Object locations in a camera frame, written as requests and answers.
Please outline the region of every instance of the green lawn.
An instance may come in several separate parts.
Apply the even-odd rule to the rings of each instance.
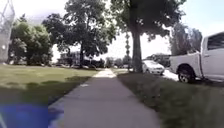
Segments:
[[[114,70],[164,128],[223,128],[224,85],[182,84],[150,74]]]
[[[0,104],[50,105],[97,71],[0,66]]]

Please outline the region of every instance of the pickup truck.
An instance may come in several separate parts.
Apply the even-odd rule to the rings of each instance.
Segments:
[[[170,62],[180,82],[192,83],[196,78],[224,81],[224,32],[204,37],[200,51],[172,56]]]

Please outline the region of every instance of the sidewalk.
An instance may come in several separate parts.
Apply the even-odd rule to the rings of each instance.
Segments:
[[[156,113],[141,104],[111,70],[50,106],[63,111],[49,128],[159,128]]]

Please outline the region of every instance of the tire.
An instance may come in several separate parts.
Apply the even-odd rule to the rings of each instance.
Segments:
[[[182,83],[193,83],[195,81],[195,75],[191,69],[180,69],[178,79]]]

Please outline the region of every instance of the parked car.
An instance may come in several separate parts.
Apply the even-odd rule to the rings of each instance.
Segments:
[[[152,73],[152,74],[159,74],[159,75],[163,75],[165,71],[164,66],[152,60],[143,61],[142,69],[144,73]]]
[[[224,32],[204,37],[200,51],[174,56],[170,61],[180,82],[191,83],[197,77],[224,81]]]

